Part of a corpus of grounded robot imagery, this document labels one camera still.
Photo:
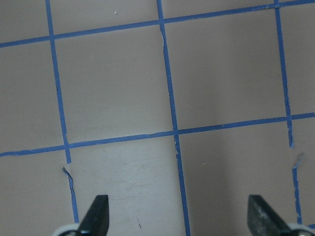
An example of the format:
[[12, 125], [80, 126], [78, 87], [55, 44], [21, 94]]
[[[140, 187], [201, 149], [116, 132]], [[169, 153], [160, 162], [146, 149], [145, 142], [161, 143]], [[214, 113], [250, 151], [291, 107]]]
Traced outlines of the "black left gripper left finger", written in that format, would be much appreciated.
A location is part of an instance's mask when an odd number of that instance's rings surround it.
[[78, 227], [80, 236], [106, 236], [109, 230], [109, 199], [97, 195]]

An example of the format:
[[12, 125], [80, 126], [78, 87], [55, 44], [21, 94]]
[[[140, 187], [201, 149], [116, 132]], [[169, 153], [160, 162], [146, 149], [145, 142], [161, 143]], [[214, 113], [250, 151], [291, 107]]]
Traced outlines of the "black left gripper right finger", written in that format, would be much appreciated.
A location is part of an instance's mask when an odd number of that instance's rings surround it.
[[289, 226], [260, 195], [249, 195], [247, 225], [252, 236], [288, 236]]

